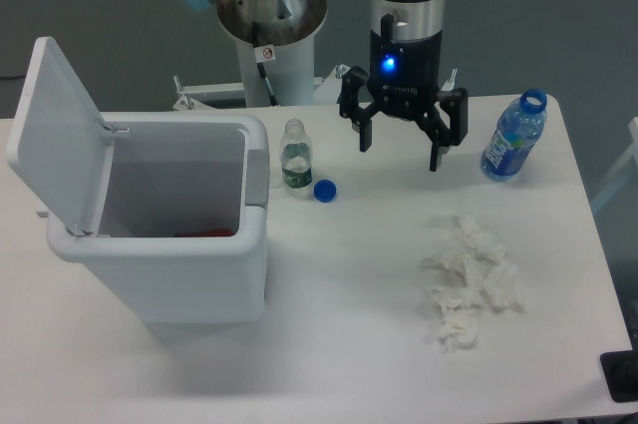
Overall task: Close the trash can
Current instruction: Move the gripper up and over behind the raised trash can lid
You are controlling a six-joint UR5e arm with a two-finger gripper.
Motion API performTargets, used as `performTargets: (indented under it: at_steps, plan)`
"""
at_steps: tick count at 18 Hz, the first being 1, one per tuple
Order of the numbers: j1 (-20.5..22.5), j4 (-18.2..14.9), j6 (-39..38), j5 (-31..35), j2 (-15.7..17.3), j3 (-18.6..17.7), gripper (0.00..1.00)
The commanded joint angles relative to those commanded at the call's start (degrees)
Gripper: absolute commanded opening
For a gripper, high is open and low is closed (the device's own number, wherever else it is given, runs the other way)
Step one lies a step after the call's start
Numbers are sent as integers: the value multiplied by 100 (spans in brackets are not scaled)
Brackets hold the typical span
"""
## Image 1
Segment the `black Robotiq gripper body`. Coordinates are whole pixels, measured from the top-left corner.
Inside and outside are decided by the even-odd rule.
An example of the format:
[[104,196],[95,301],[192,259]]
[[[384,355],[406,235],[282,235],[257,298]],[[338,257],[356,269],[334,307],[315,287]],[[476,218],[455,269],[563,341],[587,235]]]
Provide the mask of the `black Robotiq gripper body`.
[[409,122],[425,122],[435,103],[443,32],[424,40],[394,41],[386,48],[381,36],[370,32],[372,97],[367,115],[384,113]]

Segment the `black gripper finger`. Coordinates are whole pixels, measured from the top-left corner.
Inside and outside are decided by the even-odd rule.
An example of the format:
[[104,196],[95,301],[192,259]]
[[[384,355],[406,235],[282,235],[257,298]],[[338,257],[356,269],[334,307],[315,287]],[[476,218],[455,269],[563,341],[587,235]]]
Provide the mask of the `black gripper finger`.
[[438,91],[417,113],[417,125],[430,139],[429,169],[435,172],[443,155],[459,146],[469,129],[469,93],[465,88]]
[[[359,103],[361,88],[365,88],[373,98],[366,108]],[[380,83],[363,68],[354,66],[342,77],[339,115],[352,122],[353,129],[359,134],[361,152],[367,152],[372,146],[372,118],[381,110],[382,101]]]

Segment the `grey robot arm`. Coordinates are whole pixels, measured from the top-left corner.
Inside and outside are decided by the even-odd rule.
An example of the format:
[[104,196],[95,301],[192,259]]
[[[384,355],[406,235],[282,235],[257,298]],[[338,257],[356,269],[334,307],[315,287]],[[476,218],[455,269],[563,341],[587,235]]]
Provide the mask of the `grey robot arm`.
[[[303,105],[314,85],[314,37],[327,0],[202,0],[234,40],[250,107]],[[430,166],[468,132],[468,93],[439,85],[446,0],[370,0],[370,65],[349,69],[339,113],[372,144],[378,113],[415,123],[431,140]]]

